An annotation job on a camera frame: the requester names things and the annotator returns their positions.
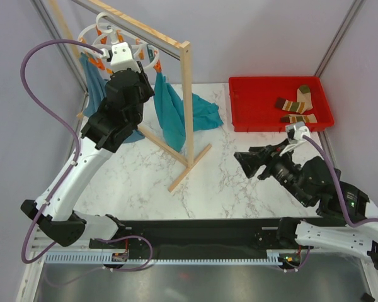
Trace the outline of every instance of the tabletop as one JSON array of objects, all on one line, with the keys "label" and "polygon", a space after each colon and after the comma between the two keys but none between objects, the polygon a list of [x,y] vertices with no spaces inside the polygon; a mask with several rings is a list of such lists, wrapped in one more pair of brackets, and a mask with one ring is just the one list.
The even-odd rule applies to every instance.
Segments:
[{"label": "tabletop", "polygon": [[[181,96],[181,85],[173,85]],[[234,132],[228,84],[194,84],[193,93],[219,106],[224,125],[195,132],[195,155],[207,144],[212,148],[170,193],[168,187],[185,167],[148,139],[123,144],[94,175],[75,210],[86,214],[111,214],[121,220],[216,218],[267,218],[317,216],[303,207],[274,178],[247,179],[234,158],[235,151],[275,145],[285,133]],[[150,99],[144,106],[147,127],[162,137]],[[318,134],[311,137],[320,144]],[[297,148],[295,163],[318,155],[309,143]]]}]

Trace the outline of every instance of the wooden beam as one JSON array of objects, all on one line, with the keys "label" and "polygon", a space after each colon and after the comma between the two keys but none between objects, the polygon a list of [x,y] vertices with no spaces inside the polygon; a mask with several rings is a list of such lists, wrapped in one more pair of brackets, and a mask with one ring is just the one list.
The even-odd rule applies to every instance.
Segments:
[{"label": "wooden beam", "polygon": [[170,38],[169,36],[164,35],[163,33],[160,33],[159,31],[155,30],[154,28],[151,28],[150,26],[145,25],[144,23],[141,23],[140,21],[137,21],[136,19],[127,16],[123,12],[107,5],[104,2],[101,2],[100,0],[89,0],[91,3],[94,3],[95,5],[99,6],[102,10],[107,11],[108,13],[114,14],[115,16],[118,16],[119,18],[123,19],[126,22],[129,22],[130,24],[140,28],[141,30],[145,31],[149,35],[153,36],[154,38],[158,38],[175,48],[179,48],[181,46],[180,42],[175,41],[174,39]]},{"label": "wooden beam", "polygon": [[[202,159],[202,157],[203,157],[204,155],[206,155],[207,151],[209,151],[211,147],[212,147],[211,144],[208,144],[208,145],[203,149],[203,151],[201,151],[201,153],[196,157],[193,167],[199,162],[200,159]],[[192,167],[192,168],[189,168],[189,167],[186,168],[186,169],[181,173],[181,175],[179,175],[179,177],[178,177],[177,179],[175,179],[175,181],[172,183],[172,185],[169,186],[168,191],[169,191],[169,192],[174,191],[175,188],[177,187],[177,185],[179,185],[179,183],[180,183],[180,182],[186,177],[186,175],[188,175],[188,173],[193,169],[193,167]]]},{"label": "wooden beam", "polygon": [[166,143],[164,143],[157,135],[153,134],[150,130],[148,130],[146,127],[139,125],[139,131],[143,133],[143,135],[148,138],[150,141],[155,143],[158,147],[164,149],[165,152],[170,154],[174,159],[176,159],[178,162],[181,162],[183,165],[187,166],[188,162],[186,161],[185,156],[178,153],[174,149],[172,149],[170,146],[168,146]]},{"label": "wooden beam", "polygon": [[[48,0],[49,6],[52,9],[52,12],[57,20],[57,23],[60,26],[60,30],[62,31],[62,36],[69,40],[75,40],[70,28],[67,25],[66,20],[64,19],[62,10],[59,7],[59,4],[57,3],[57,0]],[[78,50],[76,45],[67,45],[71,48],[71,51],[73,52],[74,56],[78,60],[80,58],[80,51]]]},{"label": "wooden beam", "polygon": [[180,54],[186,132],[186,158],[188,160],[188,168],[191,168],[194,166],[195,142],[193,139],[192,48],[188,41],[182,43]]}]

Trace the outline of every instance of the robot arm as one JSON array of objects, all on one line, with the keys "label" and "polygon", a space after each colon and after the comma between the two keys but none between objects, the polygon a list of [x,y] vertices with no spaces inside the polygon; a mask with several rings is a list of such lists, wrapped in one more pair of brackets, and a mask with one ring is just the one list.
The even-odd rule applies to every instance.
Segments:
[{"label": "robot arm", "polygon": [[31,219],[46,203],[47,196],[64,171],[73,166],[38,219],[41,230],[61,246],[80,238],[113,238],[120,222],[110,216],[85,215],[74,206],[96,171],[115,153],[142,121],[143,104],[154,95],[140,62],[133,59],[127,43],[112,45],[103,58],[108,58],[115,73],[106,83],[106,97],[97,112],[81,130],[81,151],[63,166],[48,189],[36,200],[26,200],[21,210]]},{"label": "robot arm", "polygon": [[[335,169],[337,179],[333,179],[321,157],[309,160],[304,166],[293,163],[294,149],[310,140],[310,133],[302,122],[286,126],[286,132],[288,139],[278,145],[251,147],[249,152],[234,154],[246,176],[253,177],[265,165],[259,180],[273,176],[303,206],[315,206],[319,202],[316,210],[319,216],[341,220],[346,225],[335,187],[340,171]],[[340,188],[353,228],[328,230],[287,217],[280,221],[277,237],[287,248],[302,245],[335,250],[372,260],[378,269],[378,207],[355,186],[340,181]]]}]

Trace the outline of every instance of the blue cloth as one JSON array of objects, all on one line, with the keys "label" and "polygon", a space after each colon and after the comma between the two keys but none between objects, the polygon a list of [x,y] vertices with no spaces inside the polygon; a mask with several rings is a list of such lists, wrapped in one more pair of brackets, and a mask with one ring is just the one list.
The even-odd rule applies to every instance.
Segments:
[{"label": "blue cloth", "polygon": [[[89,94],[88,106],[84,109],[83,114],[90,117],[96,113],[103,98],[106,96],[105,84],[107,80],[102,78],[98,68],[89,62],[89,57],[85,53],[81,53],[79,61],[84,69]],[[138,130],[133,130],[133,134],[124,140],[123,143],[134,143],[142,139],[144,139],[144,135]]]},{"label": "blue cloth", "polygon": [[[183,101],[161,72],[157,73],[154,92],[154,105],[164,139],[179,152],[186,140]],[[192,94],[192,102],[193,131],[214,129],[223,124],[218,105],[209,103],[197,94]]]}]

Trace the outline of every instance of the red tray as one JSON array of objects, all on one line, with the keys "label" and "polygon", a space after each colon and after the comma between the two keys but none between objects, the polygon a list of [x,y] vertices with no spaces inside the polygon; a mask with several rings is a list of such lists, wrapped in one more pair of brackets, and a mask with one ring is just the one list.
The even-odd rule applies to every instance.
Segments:
[{"label": "red tray", "polygon": [[232,124],[235,132],[281,132],[286,123],[280,118],[289,112],[277,109],[277,98],[297,99],[297,89],[308,85],[317,123],[308,123],[311,131],[323,131],[335,124],[328,100],[318,77],[230,77]]}]

